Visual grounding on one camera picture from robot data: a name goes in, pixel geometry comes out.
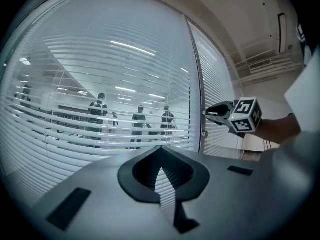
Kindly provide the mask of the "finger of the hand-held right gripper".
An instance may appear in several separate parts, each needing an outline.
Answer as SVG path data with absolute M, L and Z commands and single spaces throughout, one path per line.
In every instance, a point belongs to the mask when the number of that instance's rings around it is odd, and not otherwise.
M 217 124 L 219 126 L 222 126 L 223 125 L 223 117 L 219 114 L 214 114 L 214 113 L 209 113 L 209 114 L 206 114 L 205 115 L 205 118 L 214 123 L 214 124 Z
M 205 109 L 202 111 L 203 115 L 208 115 L 208 114 L 215 114 L 215 115 L 221 115 L 223 113 L 223 110 L 221 106 L 223 105 L 222 102 L 216 103 L 209 108 Z

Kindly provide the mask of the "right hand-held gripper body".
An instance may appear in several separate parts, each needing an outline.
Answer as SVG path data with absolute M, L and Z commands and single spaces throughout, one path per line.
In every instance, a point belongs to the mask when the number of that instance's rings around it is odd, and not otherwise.
M 225 125 L 238 135 L 254 133 L 261 122 L 262 115 L 257 98 L 241 97 L 231 109 Z

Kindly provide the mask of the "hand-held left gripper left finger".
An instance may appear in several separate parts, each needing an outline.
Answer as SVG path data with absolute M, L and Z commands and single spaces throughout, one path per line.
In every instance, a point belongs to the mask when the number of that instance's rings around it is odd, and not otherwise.
M 175 240 L 155 192 L 159 166 L 134 165 L 174 147 L 142 148 L 95 161 L 46 193 L 32 212 L 48 240 Z

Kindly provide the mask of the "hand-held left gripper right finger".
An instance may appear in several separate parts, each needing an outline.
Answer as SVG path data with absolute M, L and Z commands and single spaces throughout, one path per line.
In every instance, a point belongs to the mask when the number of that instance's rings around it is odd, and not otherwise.
M 163 230 L 163 240 L 275 239 L 292 215 L 292 160 L 282 149 L 259 161 L 209 156 L 164 147 L 178 159 L 175 192 L 179 232 Z M 189 168 L 193 176 L 184 175 Z

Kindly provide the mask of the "person's right forearm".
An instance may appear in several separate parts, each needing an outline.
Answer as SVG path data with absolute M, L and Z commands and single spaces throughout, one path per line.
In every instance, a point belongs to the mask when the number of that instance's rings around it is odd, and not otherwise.
M 253 136 L 281 145 L 283 142 L 298 136 L 301 128 L 296 116 L 290 113 L 281 119 L 262 119 Z

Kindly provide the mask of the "white ceiling air vent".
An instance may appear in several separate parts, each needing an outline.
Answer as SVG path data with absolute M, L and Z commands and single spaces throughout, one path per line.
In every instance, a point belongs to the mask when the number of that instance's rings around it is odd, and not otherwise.
M 268 58 L 268 59 L 264 59 L 264 60 L 249 64 L 248 66 L 249 66 L 250 72 L 252 73 L 252 72 L 256 72 L 258 69 L 268 67 L 270 65 L 272 65 L 272 59 Z

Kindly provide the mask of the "person's white shirt sleeve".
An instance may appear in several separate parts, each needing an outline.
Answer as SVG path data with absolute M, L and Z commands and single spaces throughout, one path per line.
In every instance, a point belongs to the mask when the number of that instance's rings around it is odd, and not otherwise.
M 301 131 L 320 132 L 320 46 L 284 96 Z

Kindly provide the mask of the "black-framed linear ceiling light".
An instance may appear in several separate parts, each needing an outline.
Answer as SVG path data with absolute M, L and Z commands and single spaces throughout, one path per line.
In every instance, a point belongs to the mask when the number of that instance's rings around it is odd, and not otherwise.
M 278 14 L 279 25 L 279 53 L 283 54 L 287 46 L 287 17 L 284 13 Z

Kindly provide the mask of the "ceiling light strips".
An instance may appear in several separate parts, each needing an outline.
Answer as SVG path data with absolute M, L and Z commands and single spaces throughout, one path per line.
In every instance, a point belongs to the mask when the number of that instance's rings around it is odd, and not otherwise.
M 111 104 L 159 107 L 188 103 L 188 70 L 163 53 L 114 38 L 51 35 L 27 42 L 17 79 L 86 106 L 105 94 Z

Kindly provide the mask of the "grey aluminium frame post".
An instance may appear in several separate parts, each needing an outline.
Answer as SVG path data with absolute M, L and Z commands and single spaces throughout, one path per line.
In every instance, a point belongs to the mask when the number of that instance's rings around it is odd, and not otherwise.
M 203 110 L 206 108 L 206 101 L 205 101 L 205 89 L 204 89 L 204 83 L 203 83 L 203 74 L 202 74 L 202 67 L 201 67 L 201 61 L 199 57 L 199 52 L 197 48 L 197 44 L 194 38 L 194 34 L 192 31 L 192 22 L 188 17 L 184 15 L 185 24 L 188 28 L 190 40 L 192 42 L 192 47 L 194 51 L 194 57 L 196 61 L 196 69 L 194 70 L 194 73 L 192 74 L 194 76 L 194 80 L 192 80 L 192 99 L 194 102 L 193 105 L 196 105 L 195 108 L 195 118 L 196 118 L 196 134 L 198 135 L 198 148 L 197 151 L 200 154 L 204 153 L 205 148 L 205 140 L 206 138 L 202 137 L 202 132 L 206 131 L 206 118 L 203 115 Z

